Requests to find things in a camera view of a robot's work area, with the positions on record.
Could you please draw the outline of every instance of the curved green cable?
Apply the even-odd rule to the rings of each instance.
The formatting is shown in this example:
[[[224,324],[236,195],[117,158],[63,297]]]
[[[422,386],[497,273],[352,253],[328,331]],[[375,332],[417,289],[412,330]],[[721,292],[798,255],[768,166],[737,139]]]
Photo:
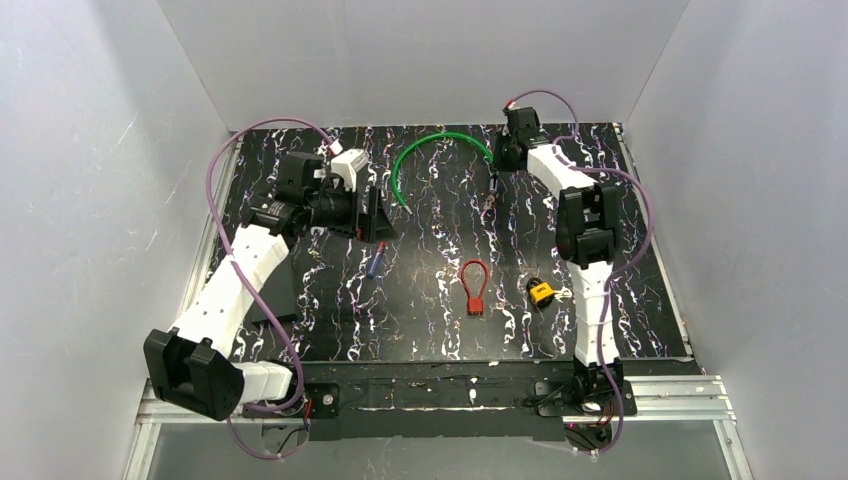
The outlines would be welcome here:
[[[486,161],[487,162],[489,162],[491,164],[492,162],[495,161],[495,159],[492,157],[492,152],[490,152],[486,148],[486,146],[483,145],[483,143],[480,142],[480,140],[477,140],[476,138],[469,136],[469,135],[466,135],[464,133],[441,132],[441,133],[434,133],[432,135],[427,135],[424,138],[419,138],[412,145],[406,147],[406,150],[404,150],[400,154],[400,156],[398,156],[397,160],[395,160],[394,165],[392,165],[392,177],[391,177],[392,190],[394,191],[395,198],[397,198],[400,206],[403,207],[404,210],[406,210],[408,213],[412,213],[412,210],[406,205],[406,200],[403,199],[403,195],[400,193],[400,188],[398,187],[398,184],[397,184],[397,177],[398,177],[398,172],[400,171],[400,164],[401,164],[401,162],[403,162],[403,159],[406,158],[410,153],[412,153],[416,148],[420,147],[421,145],[423,145],[427,142],[432,142],[433,140],[440,140],[440,139],[443,139],[443,138],[456,138],[456,139],[459,139],[459,140],[465,140],[466,142],[468,142],[468,143],[474,145],[475,147],[479,148],[480,150],[482,150],[483,153],[486,155]]]

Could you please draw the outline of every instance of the robotic arm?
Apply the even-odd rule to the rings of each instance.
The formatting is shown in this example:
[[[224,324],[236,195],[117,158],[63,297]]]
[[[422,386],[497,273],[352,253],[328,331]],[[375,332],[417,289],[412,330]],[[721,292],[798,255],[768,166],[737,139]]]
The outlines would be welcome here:
[[[505,109],[503,131],[495,142],[494,167],[499,172],[526,170],[559,196],[556,246],[573,281],[577,315],[574,378],[570,394],[576,404],[606,403],[613,388],[600,367],[598,329],[604,326],[604,361],[621,388],[624,372],[613,338],[611,309],[601,319],[604,288],[621,243],[617,187],[602,187],[588,175],[563,164],[558,145],[542,132],[531,107]]]
[[[395,238],[378,188],[369,187],[365,212],[357,207],[356,172],[368,161],[354,149],[333,158],[329,172],[317,155],[293,152],[282,160],[276,182],[251,199],[233,255],[167,332],[148,335],[144,356],[157,398],[219,421],[240,404],[286,399],[292,372],[285,365],[228,360],[253,303],[230,263],[238,262],[258,291],[312,228],[368,243]]]

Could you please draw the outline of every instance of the red connector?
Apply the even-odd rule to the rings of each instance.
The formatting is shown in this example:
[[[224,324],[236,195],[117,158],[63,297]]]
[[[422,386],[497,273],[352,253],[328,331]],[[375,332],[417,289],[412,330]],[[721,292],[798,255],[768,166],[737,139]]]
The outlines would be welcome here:
[[[471,296],[471,290],[468,289],[468,284],[465,283],[465,269],[472,263],[476,263],[483,267],[483,285],[480,286],[480,293],[476,297]],[[468,314],[482,315],[483,314],[483,290],[486,289],[486,282],[489,280],[489,269],[486,264],[479,258],[475,258],[465,262],[459,270],[459,279],[462,281],[462,287],[465,289],[465,294],[468,295]]]

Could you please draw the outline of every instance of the marble tabletop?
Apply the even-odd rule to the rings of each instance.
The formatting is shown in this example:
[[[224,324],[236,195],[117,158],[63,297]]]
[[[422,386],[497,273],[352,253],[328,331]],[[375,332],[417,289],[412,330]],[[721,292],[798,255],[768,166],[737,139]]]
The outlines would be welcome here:
[[[486,209],[488,164],[473,146],[458,140],[425,144],[401,167],[400,188],[413,210],[398,207],[391,193],[391,164],[409,144],[448,130],[491,146],[494,125],[347,127],[331,129],[347,148],[364,148],[371,164],[360,171],[360,187],[376,184],[398,238],[389,242],[375,279],[366,278],[376,245],[329,234],[302,238],[262,291],[277,315],[297,315],[289,324],[305,361],[433,361],[571,358],[575,316],[571,280],[554,245],[557,198],[526,173],[503,174],[494,208]],[[545,125],[551,138],[568,125]],[[257,130],[240,148],[225,222],[235,230],[257,186],[273,181],[290,151],[314,152],[319,137],[299,129]],[[626,170],[612,124],[581,124],[563,145],[583,166]],[[643,241],[645,225],[627,182],[596,175],[603,184],[626,187],[622,198],[623,265]],[[223,252],[216,247],[210,269]],[[468,316],[458,270],[479,258],[491,270],[483,294],[485,314]],[[479,288],[480,270],[466,274]],[[560,290],[542,312],[528,303],[525,284],[538,276]],[[258,309],[248,319],[262,318]],[[653,249],[615,280],[613,328],[626,357],[685,356],[685,348]],[[245,322],[233,358],[285,358],[282,341],[267,323]]]

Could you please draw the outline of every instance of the white wall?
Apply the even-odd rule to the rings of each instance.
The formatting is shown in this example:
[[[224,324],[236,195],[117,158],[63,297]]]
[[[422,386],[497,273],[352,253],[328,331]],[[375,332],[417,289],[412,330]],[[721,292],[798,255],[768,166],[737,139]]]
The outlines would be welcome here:
[[[627,118],[688,0],[160,0],[227,127],[502,122],[530,88]],[[533,98],[544,121],[571,120]]]
[[[758,478],[845,478],[848,4],[693,0],[628,127]]]
[[[118,478],[223,123],[154,1],[0,7],[0,478]]]

